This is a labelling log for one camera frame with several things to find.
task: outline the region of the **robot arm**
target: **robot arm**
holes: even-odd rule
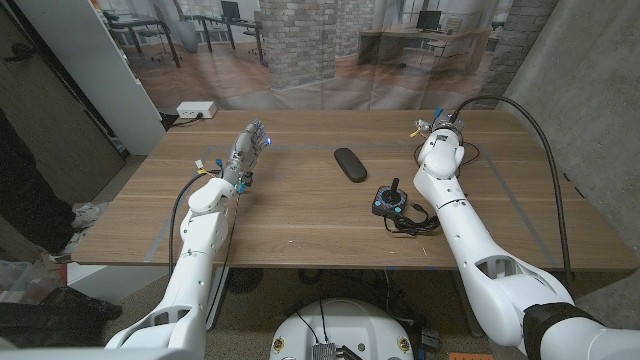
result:
[[[487,335],[499,345],[517,346],[530,359],[635,356],[640,332],[602,326],[573,306],[555,277],[493,241],[455,176],[464,155],[462,123],[450,124],[442,115],[429,130],[414,185],[436,210],[473,312]]]
[[[180,226],[184,245],[165,295],[142,320],[120,331],[106,349],[167,348],[204,358],[205,320],[213,257],[228,234],[228,203],[250,178],[264,140],[260,121],[238,136],[219,178],[213,178],[189,198],[189,212]]]

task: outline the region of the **computer monitor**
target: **computer monitor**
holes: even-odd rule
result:
[[[222,14],[226,19],[240,19],[240,9],[235,1],[220,1],[222,4]]]
[[[442,11],[420,11],[416,29],[422,29],[423,31],[438,30],[441,15]]]

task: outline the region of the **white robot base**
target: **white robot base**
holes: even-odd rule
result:
[[[269,358],[335,359],[340,354],[354,360],[413,359],[402,326],[377,307],[353,299],[325,299],[291,315],[273,336]]]

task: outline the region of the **dark clothing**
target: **dark clothing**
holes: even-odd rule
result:
[[[0,216],[50,253],[74,234],[71,206],[58,199],[36,169],[36,159],[0,109]]]

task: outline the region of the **black joystick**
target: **black joystick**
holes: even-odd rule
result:
[[[391,182],[391,188],[389,188],[389,190],[385,190],[382,192],[382,199],[387,204],[395,205],[395,204],[398,204],[402,199],[402,196],[398,193],[399,182],[400,182],[400,179],[393,178],[393,181]]]
[[[371,212],[378,216],[395,219],[402,215],[404,205],[407,202],[407,194],[398,190],[400,180],[394,178],[391,186],[381,186],[376,193],[373,204],[371,204]]]

